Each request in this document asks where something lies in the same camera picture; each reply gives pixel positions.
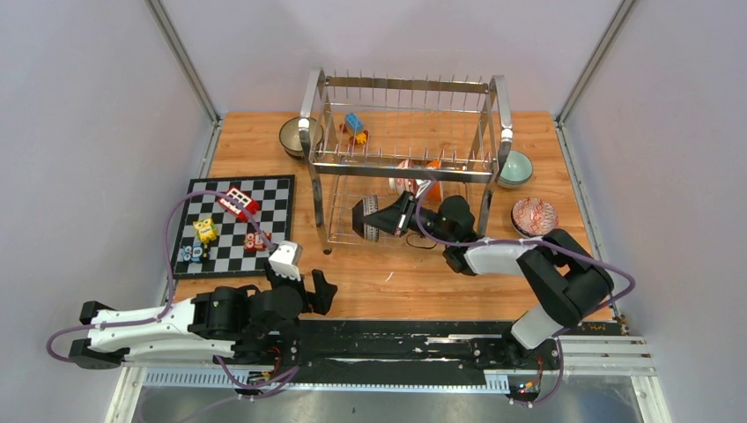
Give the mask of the orange floral white bowl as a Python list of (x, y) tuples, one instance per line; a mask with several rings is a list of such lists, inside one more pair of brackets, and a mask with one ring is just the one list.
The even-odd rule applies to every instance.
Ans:
[[(406, 159), (401, 161), (397, 166), (399, 169), (407, 169), (414, 167), (412, 160)], [(397, 195), (402, 194), (404, 191), (415, 194), (415, 179), (406, 177), (389, 177), (388, 185)]]

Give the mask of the orange bowl white inside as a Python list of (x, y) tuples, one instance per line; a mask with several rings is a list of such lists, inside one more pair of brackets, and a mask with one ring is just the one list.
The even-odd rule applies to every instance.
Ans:
[[(429, 162), (426, 166), (428, 169), (441, 169), (441, 161), (440, 160), (433, 160)], [(430, 184), (430, 190), (426, 194), (425, 198), (429, 202), (441, 202), (443, 200), (444, 194), (443, 194), (443, 187), (441, 186), (441, 183), (438, 180), (431, 181)]]

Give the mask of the steel two-tier dish rack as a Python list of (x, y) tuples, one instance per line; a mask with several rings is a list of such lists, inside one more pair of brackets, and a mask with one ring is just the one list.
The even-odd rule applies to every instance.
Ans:
[(514, 141), (507, 79), (378, 78), (310, 71), (298, 134), (322, 251), (335, 244), (322, 175), (481, 183), (477, 231)]

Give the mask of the small celadon green bowl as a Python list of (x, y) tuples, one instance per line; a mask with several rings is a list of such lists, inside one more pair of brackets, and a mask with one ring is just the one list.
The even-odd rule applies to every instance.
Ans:
[(524, 178), (524, 179), (513, 180), (513, 179), (509, 179), (509, 178), (505, 178), (505, 177), (501, 176), (498, 179), (498, 185), (500, 187), (502, 187), (502, 188), (505, 188), (505, 189), (518, 189), (521, 186), (526, 185), (530, 181), (531, 181), (531, 177)]

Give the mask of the large ribbed celadon bowl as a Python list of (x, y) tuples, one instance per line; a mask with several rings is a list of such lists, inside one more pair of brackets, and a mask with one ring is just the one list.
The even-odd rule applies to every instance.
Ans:
[(522, 152), (512, 150), (505, 163), (504, 169), (501, 171), (499, 177), (518, 180), (529, 178), (533, 174), (533, 165), (528, 156)]

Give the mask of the brown speckled bowl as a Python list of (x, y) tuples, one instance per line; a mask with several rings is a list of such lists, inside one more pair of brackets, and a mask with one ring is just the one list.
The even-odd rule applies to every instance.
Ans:
[[(302, 148), (299, 135), (300, 117), (294, 117), (285, 122), (278, 133), (280, 144), (284, 147)], [(317, 130), (317, 123), (314, 118), (309, 117), (309, 134), (313, 147), (319, 147), (322, 144), (321, 130)]]

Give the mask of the orange geometric pattern bowl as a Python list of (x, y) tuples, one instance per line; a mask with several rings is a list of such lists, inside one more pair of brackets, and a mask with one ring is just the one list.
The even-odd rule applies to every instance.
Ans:
[(557, 228), (558, 213), (549, 202), (537, 197), (525, 197), (518, 200), (510, 214), (514, 226), (529, 231), (549, 230)]

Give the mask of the blue floral bowl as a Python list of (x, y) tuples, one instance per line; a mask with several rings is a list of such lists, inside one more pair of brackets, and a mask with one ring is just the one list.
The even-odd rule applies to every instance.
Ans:
[(552, 230), (554, 230), (554, 227), (551, 227), (549, 230), (540, 230), (539, 232), (537, 232), (537, 231), (525, 230), (524, 228), (519, 227), (519, 226), (514, 226), (514, 230), (521, 238), (537, 238), (537, 237), (541, 238), (549, 234)]

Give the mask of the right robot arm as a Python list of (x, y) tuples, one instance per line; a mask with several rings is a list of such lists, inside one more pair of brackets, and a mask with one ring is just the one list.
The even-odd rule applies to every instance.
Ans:
[(612, 293), (610, 274), (568, 232), (553, 229), (543, 237), (499, 241), (480, 236), (474, 224), (469, 203), (459, 195), (446, 197), (437, 211), (423, 207), (409, 191), (386, 207), (376, 196), (364, 197), (351, 211), (351, 227), (366, 241), (413, 231), (442, 245), (456, 273), (523, 276), (538, 303), (503, 337), (503, 355), (513, 367), (529, 365), (540, 344), (580, 323)]

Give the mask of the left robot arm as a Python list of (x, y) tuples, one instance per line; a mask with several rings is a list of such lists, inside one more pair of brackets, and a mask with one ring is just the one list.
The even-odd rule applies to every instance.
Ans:
[(317, 269), (311, 272), (312, 292), (302, 279), (265, 270), (267, 290), (220, 286), (176, 302), (168, 311), (122, 311), (88, 301), (79, 317), (87, 333), (71, 343), (68, 357), (78, 367), (96, 370), (136, 360), (291, 364), (300, 315), (328, 314), (338, 288)]

